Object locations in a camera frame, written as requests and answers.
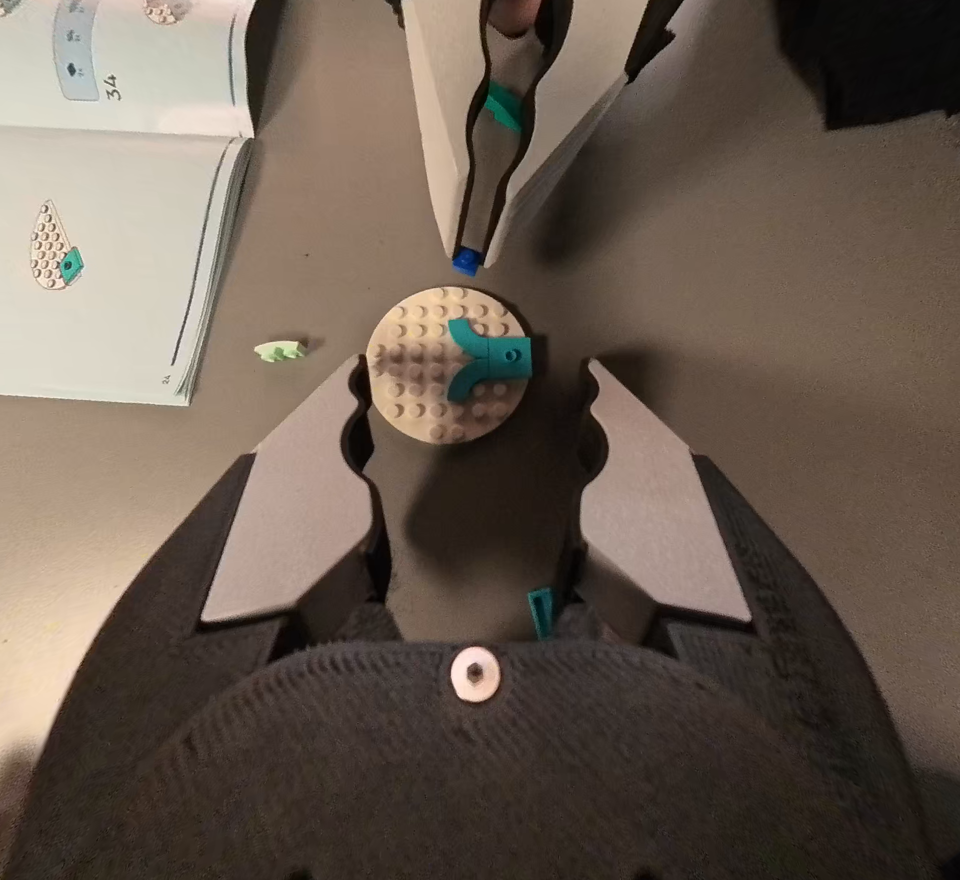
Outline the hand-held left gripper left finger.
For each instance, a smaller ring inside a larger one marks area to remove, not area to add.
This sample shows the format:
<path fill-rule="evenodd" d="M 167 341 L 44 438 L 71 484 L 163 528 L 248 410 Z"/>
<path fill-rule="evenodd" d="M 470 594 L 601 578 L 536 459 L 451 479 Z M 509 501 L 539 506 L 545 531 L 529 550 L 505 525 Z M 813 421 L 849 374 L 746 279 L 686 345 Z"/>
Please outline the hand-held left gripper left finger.
<path fill-rule="evenodd" d="M 200 622 L 345 625 L 384 604 L 392 558 L 365 469 L 375 451 L 366 359 L 352 355 L 255 448 Z"/>

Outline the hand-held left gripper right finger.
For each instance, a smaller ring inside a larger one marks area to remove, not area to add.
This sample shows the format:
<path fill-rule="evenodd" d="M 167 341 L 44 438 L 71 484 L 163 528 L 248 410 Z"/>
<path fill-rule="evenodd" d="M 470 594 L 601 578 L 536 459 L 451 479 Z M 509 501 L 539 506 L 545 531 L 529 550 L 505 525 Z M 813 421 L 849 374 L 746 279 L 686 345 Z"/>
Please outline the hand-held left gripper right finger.
<path fill-rule="evenodd" d="M 661 614 L 750 627 L 689 445 L 598 359 L 585 372 L 600 463 L 580 498 L 576 594 L 629 644 L 641 644 Z"/>

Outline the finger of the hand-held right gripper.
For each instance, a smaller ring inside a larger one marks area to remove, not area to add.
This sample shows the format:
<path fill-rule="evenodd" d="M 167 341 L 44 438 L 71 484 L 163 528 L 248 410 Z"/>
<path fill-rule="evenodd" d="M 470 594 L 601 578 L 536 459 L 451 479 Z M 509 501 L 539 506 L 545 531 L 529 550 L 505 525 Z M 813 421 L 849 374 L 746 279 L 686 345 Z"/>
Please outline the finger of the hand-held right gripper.
<path fill-rule="evenodd" d="M 429 196 L 447 255 L 459 255 L 473 197 L 474 127 L 491 79 L 491 0 L 396 0 Z"/>
<path fill-rule="evenodd" d="M 530 226 L 627 84 L 650 0 L 558 0 L 555 38 L 524 100 L 520 149 L 498 185 L 485 265 Z"/>

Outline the round tan lego plate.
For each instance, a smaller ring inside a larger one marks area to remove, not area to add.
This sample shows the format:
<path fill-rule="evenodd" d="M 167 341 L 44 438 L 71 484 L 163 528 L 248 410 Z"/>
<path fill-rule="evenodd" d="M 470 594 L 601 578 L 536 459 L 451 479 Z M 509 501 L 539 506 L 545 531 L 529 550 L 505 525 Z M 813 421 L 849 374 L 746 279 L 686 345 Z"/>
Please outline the round tan lego plate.
<path fill-rule="evenodd" d="M 516 411 L 530 381 L 486 380 L 466 403 L 450 403 L 452 376 L 473 361 L 450 338 L 448 323 L 460 317 L 486 338 L 529 337 L 495 297 L 469 287 L 440 286 L 393 306 L 366 347 L 375 407 L 401 433 L 433 446 L 471 442 L 498 429 Z"/>

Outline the green lego slope piece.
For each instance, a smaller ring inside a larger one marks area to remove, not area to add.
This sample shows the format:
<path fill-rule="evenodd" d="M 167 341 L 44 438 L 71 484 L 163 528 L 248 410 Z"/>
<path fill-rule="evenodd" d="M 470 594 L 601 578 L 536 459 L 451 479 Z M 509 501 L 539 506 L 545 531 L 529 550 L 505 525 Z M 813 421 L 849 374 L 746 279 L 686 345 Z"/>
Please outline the green lego slope piece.
<path fill-rule="evenodd" d="M 495 123 L 514 133 L 523 129 L 522 98 L 496 81 L 489 81 L 483 109 Z"/>

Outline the teal curved lego piece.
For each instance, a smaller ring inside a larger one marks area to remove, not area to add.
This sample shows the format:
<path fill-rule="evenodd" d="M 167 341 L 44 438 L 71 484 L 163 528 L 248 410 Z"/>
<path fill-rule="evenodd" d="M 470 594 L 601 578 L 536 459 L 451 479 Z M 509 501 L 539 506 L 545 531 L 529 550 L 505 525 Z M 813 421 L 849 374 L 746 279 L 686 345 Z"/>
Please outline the teal curved lego piece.
<path fill-rule="evenodd" d="M 474 388 L 490 378 L 489 362 L 486 359 L 474 359 L 459 369 L 450 380 L 446 397 L 452 404 L 466 403 Z"/>
<path fill-rule="evenodd" d="M 447 328 L 451 340 L 472 361 L 488 361 L 490 354 L 489 340 L 486 335 L 474 329 L 474 324 L 466 317 L 451 319 Z"/>

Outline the teal square lego plate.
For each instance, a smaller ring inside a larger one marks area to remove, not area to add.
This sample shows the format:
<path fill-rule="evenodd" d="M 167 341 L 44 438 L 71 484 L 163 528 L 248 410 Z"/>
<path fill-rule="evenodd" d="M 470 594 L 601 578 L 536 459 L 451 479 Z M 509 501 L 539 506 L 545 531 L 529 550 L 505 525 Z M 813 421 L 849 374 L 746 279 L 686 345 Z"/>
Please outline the teal square lego plate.
<path fill-rule="evenodd" d="M 534 375 L 532 340 L 498 336 L 486 339 L 486 378 L 490 381 L 528 381 Z"/>

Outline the lego instruction booklet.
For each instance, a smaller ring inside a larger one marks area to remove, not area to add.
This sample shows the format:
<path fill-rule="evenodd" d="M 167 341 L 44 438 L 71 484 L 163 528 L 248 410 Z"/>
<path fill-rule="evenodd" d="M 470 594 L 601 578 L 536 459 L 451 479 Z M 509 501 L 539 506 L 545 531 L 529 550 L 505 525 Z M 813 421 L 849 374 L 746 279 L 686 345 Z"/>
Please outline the lego instruction booklet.
<path fill-rule="evenodd" d="M 3 396 L 190 404 L 273 1 L 2 0 Z"/>

